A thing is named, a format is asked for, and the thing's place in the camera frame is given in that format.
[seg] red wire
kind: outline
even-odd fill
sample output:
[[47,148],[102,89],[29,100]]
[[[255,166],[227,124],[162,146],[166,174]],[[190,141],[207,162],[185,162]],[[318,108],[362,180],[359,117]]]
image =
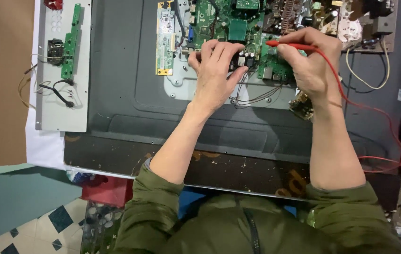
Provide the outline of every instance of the red wire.
[[[277,45],[279,45],[279,42],[278,41],[268,41],[268,42],[266,42],[266,44],[269,45],[269,46],[272,46],[272,47],[276,47]],[[390,128],[390,132],[391,132],[393,138],[397,142],[398,146],[400,146],[400,148],[401,148],[401,141],[398,139],[397,134],[395,133],[395,131],[393,129],[392,119],[390,118],[390,115],[385,113],[383,110],[381,110],[379,108],[369,107],[367,105],[355,103],[355,102],[351,101],[350,99],[348,99],[348,97],[343,92],[343,88],[342,88],[342,85],[341,85],[340,79],[339,79],[339,74],[334,69],[334,66],[332,65],[331,61],[329,61],[328,57],[323,53],[323,51],[321,51],[317,47],[314,47],[314,46],[311,46],[311,45],[303,45],[303,44],[296,44],[296,43],[287,43],[287,44],[290,45],[290,46],[293,46],[293,47],[295,47],[296,49],[299,49],[299,50],[316,51],[318,54],[320,54],[324,58],[324,60],[326,60],[326,62],[328,63],[329,67],[331,68],[332,72],[334,73],[334,77],[336,78],[341,97],[351,105],[354,105],[354,106],[359,107],[359,108],[370,109],[370,110],[373,110],[373,111],[376,111],[378,113],[383,114],[387,118],[387,120],[389,122],[389,128]],[[390,169],[384,169],[384,170],[378,170],[378,171],[364,170],[364,172],[369,172],[369,173],[386,172],[386,171],[394,170],[397,167],[401,166],[401,161],[396,161],[396,160],[393,160],[393,159],[386,159],[386,158],[376,157],[376,156],[360,156],[360,157],[358,157],[358,159],[380,159],[380,160],[385,160],[385,161],[390,161],[390,162],[397,163],[396,167],[390,168]]]

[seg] left hand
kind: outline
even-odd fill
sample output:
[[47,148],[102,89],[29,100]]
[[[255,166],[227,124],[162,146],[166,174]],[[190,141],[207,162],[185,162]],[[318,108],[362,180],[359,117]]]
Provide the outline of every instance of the left hand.
[[201,52],[190,54],[188,64],[197,73],[196,94],[192,104],[208,116],[224,104],[238,81],[248,71],[248,67],[241,66],[227,78],[231,58],[244,48],[239,43],[209,40],[202,44]]

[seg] small green circuit board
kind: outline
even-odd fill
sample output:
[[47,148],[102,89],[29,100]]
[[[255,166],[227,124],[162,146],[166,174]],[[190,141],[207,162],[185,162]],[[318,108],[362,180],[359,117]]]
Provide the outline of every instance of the small green circuit board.
[[263,36],[257,77],[279,81],[281,84],[293,83],[293,68],[278,54],[276,47],[266,45],[267,41],[276,39],[277,36],[274,35]]
[[260,3],[265,6],[266,0],[244,0],[244,2],[252,3],[257,8],[237,9],[232,7],[231,0],[216,0],[216,5],[220,9],[219,14],[216,15],[214,7],[208,0],[198,0],[196,12],[193,14],[195,16],[195,24],[191,24],[194,31],[194,48],[200,50],[204,41],[212,39],[210,27],[218,17],[213,28],[213,38],[220,42],[234,42],[244,38],[244,42],[246,42],[245,51],[253,52],[256,55],[256,60],[258,60],[262,29],[256,29],[256,26],[259,22],[263,24],[265,14],[263,8],[258,9],[258,6]]
[[255,0],[237,0],[237,9],[259,9],[260,2]]
[[75,4],[73,11],[72,31],[65,35],[64,55],[62,62],[61,78],[71,79],[73,75],[73,63],[75,61],[75,49],[77,48],[78,34],[80,32],[81,4]]
[[172,75],[175,51],[175,11],[173,1],[158,3],[156,75]]

